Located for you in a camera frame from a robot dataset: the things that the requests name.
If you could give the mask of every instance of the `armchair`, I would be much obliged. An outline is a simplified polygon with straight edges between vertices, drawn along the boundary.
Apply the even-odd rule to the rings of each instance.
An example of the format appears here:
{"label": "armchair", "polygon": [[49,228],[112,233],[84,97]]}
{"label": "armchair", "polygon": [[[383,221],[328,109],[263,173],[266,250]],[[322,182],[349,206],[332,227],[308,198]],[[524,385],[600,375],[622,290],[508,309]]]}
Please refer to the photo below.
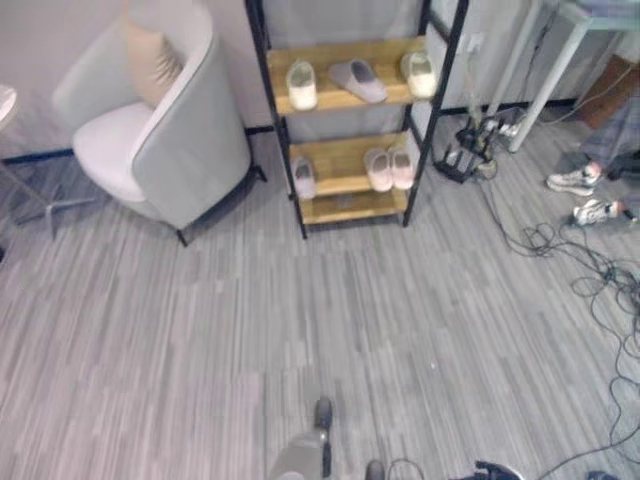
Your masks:
{"label": "armchair", "polygon": [[130,15],[162,31],[184,66],[157,108],[134,90],[121,21],[78,59],[53,104],[73,131],[85,173],[122,204],[171,225],[185,243],[180,230],[238,185],[251,154],[206,7],[132,7]]}

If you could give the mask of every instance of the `chair leg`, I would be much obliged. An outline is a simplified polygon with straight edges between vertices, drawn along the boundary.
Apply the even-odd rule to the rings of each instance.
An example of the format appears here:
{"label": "chair leg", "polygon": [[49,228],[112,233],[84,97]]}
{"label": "chair leg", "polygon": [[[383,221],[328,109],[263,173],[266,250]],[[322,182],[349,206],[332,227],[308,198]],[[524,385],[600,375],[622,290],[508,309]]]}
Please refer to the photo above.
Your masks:
{"label": "chair leg", "polygon": [[260,165],[254,165],[251,167],[251,170],[253,170],[253,173],[263,182],[267,183],[267,176],[264,174],[264,170],[262,170],[262,167]]}
{"label": "chair leg", "polygon": [[184,238],[184,234],[182,233],[182,230],[176,230],[176,236],[178,237],[178,240],[180,240],[180,243],[182,244],[183,247],[187,248],[189,246],[189,244],[187,243],[187,240]]}

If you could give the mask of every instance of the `wooden shelf board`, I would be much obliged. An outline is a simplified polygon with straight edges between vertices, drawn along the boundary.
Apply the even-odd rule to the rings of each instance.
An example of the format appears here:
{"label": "wooden shelf board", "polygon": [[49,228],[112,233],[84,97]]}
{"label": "wooden shelf board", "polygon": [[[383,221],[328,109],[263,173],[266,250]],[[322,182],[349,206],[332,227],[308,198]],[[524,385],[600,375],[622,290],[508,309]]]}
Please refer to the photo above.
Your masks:
{"label": "wooden shelf board", "polygon": [[366,192],[371,184],[364,166],[364,154],[370,148],[388,149],[405,145],[404,133],[358,137],[330,142],[302,143],[289,147],[293,161],[305,156],[313,165],[318,196]]}
{"label": "wooden shelf board", "polygon": [[305,225],[344,222],[359,218],[379,217],[404,213],[407,196],[404,191],[365,192],[353,195],[316,197],[300,200],[302,221]]}
{"label": "wooden shelf board", "polygon": [[387,87],[388,98],[384,104],[407,104],[414,101],[409,87],[400,72],[400,60],[407,52],[422,51],[425,36],[391,39],[374,42],[356,42],[289,50],[271,50],[267,54],[271,85],[278,113],[295,113],[289,102],[286,76],[297,59],[310,62],[316,73],[318,106],[313,111],[369,105],[356,96],[342,90],[329,78],[328,68],[334,63],[361,58],[369,62],[376,75]]}

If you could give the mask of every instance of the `white sneaker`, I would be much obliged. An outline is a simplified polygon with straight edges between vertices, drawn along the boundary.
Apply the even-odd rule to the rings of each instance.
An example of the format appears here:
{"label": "white sneaker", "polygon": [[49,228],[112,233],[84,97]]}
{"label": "white sneaker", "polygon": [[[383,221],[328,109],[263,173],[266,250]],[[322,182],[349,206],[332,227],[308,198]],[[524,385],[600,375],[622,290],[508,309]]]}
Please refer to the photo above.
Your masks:
{"label": "white sneaker", "polygon": [[618,203],[604,203],[592,198],[582,207],[573,209],[573,218],[578,225],[593,225],[618,216]]}
{"label": "white sneaker", "polygon": [[311,200],[316,196],[316,179],[307,157],[298,157],[293,161],[293,184],[299,198]]}
{"label": "white sneaker", "polygon": [[389,154],[381,148],[372,148],[364,155],[364,165],[367,169],[371,188],[376,192],[388,192],[393,188],[391,162]]}
{"label": "white sneaker", "polygon": [[547,186],[556,192],[570,192],[581,197],[593,195],[593,189],[600,175],[587,165],[582,170],[571,173],[549,175]]}
{"label": "white sneaker", "polygon": [[287,72],[287,89],[291,106],[299,111],[313,110],[318,105],[316,72],[313,65],[296,60]]}
{"label": "white sneaker", "polygon": [[355,58],[331,65],[329,76],[333,83],[367,103],[380,103],[387,99],[387,88],[364,60]]}
{"label": "white sneaker", "polygon": [[429,57],[424,52],[410,52],[400,61],[411,95],[416,98],[431,98],[436,93],[438,82]]}
{"label": "white sneaker", "polygon": [[416,176],[409,154],[404,148],[391,147],[389,149],[389,157],[391,157],[393,186],[399,190],[409,190],[413,186]]}

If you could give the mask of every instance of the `white table leg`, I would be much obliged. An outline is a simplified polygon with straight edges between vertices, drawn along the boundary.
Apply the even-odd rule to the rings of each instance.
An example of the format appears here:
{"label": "white table leg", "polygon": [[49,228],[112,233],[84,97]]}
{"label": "white table leg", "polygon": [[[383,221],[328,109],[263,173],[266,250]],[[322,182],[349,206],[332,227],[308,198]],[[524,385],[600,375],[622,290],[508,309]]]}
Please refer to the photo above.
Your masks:
{"label": "white table leg", "polygon": [[562,47],[560,55],[556,59],[551,71],[542,84],[542,88],[540,88],[533,104],[529,107],[529,110],[527,110],[527,114],[520,124],[518,134],[513,140],[511,140],[511,143],[509,144],[510,152],[517,152],[520,145],[522,145],[522,142],[529,133],[529,130],[531,130],[531,127],[538,118],[538,115],[540,115],[540,112],[544,108],[544,104],[549,100],[549,97],[553,93],[553,89],[558,84],[560,77],[571,61],[571,58],[573,58],[573,54],[578,49],[578,46],[580,46],[580,42],[582,42],[587,30],[589,30],[589,20],[574,25],[567,42],[564,44],[564,47]]}
{"label": "white table leg", "polygon": [[520,28],[520,34],[516,39],[516,44],[513,46],[513,50],[511,51],[511,57],[509,57],[509,61],[507,62],[507,66],[504,69],[504,73],[502,74],[502,78],[500,79],[500,83],[498,84],[498,89],[493,94],[493,99],[491,100],[491,105],[489,105],[489,109],[487,110],[487,115],[495,115],[498,111],[498,107],[502,103],[502,99],[504,98],[504,94],[511,83],[513,78],[513,73],[516,71],[516,67],[518,66],[518,62],[520,61],[520,57],[522,57],[522,52],[527,46],[527,42],[529,41],[529,37],[531,36],[531,31],[533,30],[533,26],[538,19],[538,15],[540,14],[540,9],[542,8],[542,2],[540,0],[533,0],[531,2],[531,6],[529,7],[529,12],[527,13],[527,17],[524,19],[524,23]]}

